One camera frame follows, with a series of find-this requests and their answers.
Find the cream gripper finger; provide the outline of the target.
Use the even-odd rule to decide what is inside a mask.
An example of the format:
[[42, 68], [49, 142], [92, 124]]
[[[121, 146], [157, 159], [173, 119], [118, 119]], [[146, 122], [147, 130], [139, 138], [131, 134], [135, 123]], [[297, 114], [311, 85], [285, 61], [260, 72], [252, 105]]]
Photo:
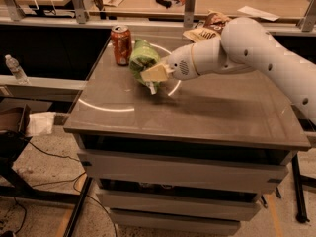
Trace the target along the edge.
[[158, 63], [140, 73], [144, 82], [167, 81], [174, 70], [166, 63]]

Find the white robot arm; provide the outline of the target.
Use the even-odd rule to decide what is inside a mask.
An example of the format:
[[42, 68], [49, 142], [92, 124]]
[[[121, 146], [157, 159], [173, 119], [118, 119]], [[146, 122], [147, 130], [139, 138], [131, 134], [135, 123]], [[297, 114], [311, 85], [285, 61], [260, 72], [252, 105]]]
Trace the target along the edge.
[[220, 37], [174, 50], [158, 64], [141, 72], [145, 82], [169, 78], [246, 73], [258, 70], [272, 80], [312, 123], [316, 123], [316, 64], [289, 51], [257, 21], [236, 18]]

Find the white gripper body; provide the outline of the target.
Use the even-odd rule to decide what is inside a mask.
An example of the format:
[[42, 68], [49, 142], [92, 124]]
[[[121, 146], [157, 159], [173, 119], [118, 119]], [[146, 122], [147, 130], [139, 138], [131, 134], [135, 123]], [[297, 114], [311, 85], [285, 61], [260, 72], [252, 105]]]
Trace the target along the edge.
[[185, 45], [174, 50], [167, 58], [167, 64], [173, 70], [175, 79], [184, 81], [198, 77], [192, 58], [192, 45]]

